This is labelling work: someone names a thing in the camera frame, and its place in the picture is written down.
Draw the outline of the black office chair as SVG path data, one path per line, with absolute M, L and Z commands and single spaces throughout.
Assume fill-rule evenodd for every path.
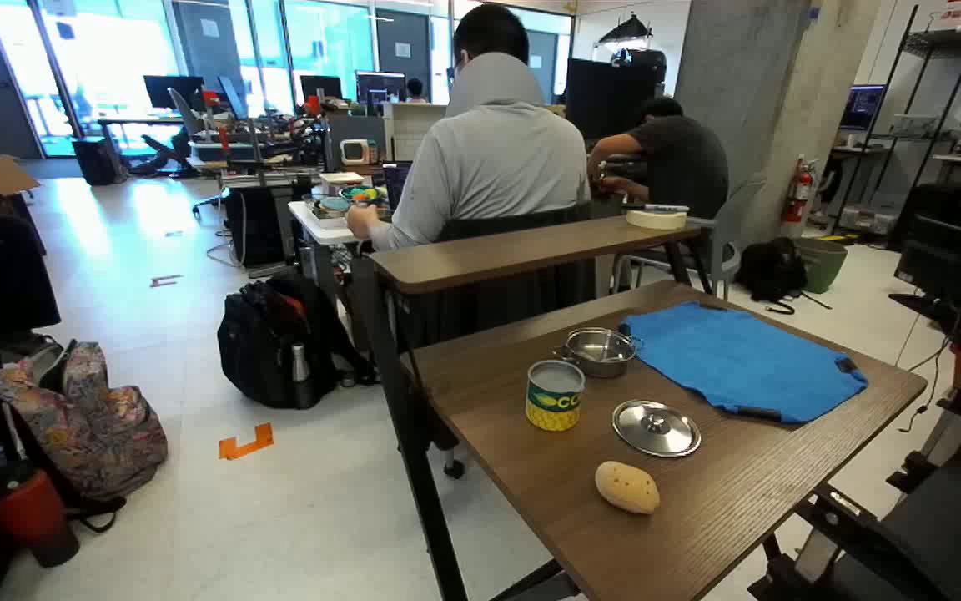
M 464 238 L 574 224 L 588 218 L 592 218 L 588 206 L 566 206 L 520 218 L 447 219 L 439 238 L 464 241 Z M 486 327 L 526 320 L 548 312 L 562 312 L 569 305 L 584 305 L 594 296 L 598 296 L 594 259 L 533 267 L 512 276 L 489 276 L 479 285 L 464 285 L 437 293 L 418 293 L 408 299 L 408 340 L 426 347 Z

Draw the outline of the small steel bowl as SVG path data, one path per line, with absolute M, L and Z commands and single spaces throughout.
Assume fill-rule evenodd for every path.
M 574 362 L 588 377 L 611 379 L 634 362 L 634 345 L 611 327 L 578 327 L 562 345 L 562 355 Z

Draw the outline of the person in grey sweater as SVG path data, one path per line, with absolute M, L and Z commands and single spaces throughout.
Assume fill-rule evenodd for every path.
M 429 244 L 453 219 L 569 210 L 592 200 L 582 129 L 544 107 L 526 68 L 526 31 L 499 2 L 475 8 L 453 31 L 447 115 L 424 135 L 399 202 L 381 218 L 347 210 L 376 251 Z

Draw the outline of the white plate on table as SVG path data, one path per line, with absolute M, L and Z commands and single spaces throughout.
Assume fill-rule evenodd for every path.
M 687 224 L 683 202 L 644 202 L 626 210 L 624 219 L 642 230 L 680 230 Z

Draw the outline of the black backpack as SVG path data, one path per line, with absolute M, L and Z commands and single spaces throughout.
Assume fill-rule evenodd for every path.
M 292 270 L 227 293 L 217 345 L 224 377 L 267 408 L 315 408 L 340 383 L 340 363 L 371 375 L 335 299 Z

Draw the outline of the silver pot lid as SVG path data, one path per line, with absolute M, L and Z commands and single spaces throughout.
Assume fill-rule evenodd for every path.
M 646 456 L 692 456 L 702 447 L 698 425 L 661 402 L 619 402 L 611 430 Z

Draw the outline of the person in dark shirt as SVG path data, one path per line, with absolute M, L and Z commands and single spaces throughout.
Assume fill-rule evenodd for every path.
M 611 175 L 611 158 L 642 158 L 644 176 Z M 646 100 L 631 129 L 599 136 L 588 152 L 588 175 L 598 191 L 626 192 L 634 202 L 683 202 L 692 218 L 714 218 L 726 200 L 720 136 L 674 98 Z

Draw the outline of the potato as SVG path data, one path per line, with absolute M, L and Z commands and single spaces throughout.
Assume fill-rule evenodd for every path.
M 634 465 L 624 460 L 599 460 L 594 468 L 594 489 L 598 495 L 626 511 L 626 514 L 654 514 L 661 509 L 661 491 L 654 485 L 654 476 Z

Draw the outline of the blue cloth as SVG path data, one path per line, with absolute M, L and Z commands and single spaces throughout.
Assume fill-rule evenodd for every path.
M 687 299 L 624 327 L 652 371 L 726 414 L 812 425 L 866 387 L 849 355 L 735 306 Z

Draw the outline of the black bag by pillar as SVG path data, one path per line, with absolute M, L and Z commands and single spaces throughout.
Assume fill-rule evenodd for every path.
M 792 238 L 777 238 L 769 244 L 751 244 L 740 254 L 736 285 L 753 299 L 783 299 L 787 293 L 800 292 L 807 285 L 805 259 Z

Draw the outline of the orange floor tape marker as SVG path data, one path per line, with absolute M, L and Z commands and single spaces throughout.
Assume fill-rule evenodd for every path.
M 241 460 L 241 456 L 256 453 L 265 447 L 272 447 L 272 428 L 271 425 L 256 425 L 247 440 L 241 440 L 241 437 L 217 440 L 217 456 L 220 460 Z

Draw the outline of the red fire extinguisher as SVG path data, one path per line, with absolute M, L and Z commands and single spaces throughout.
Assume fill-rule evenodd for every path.
M 814 165 L 800 152 L 794 159 L 794 175 L 783 192 L 780 228 L 797 228 L 805 219 L 812 191 L 814 191 Z

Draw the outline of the floral patterned bag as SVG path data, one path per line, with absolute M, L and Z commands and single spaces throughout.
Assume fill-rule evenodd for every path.
M 118 511 L 166 465 L 166 430 L 137 383 L 112 387 L 93 340 L 0 368 L 0 402 L 76 511 Z

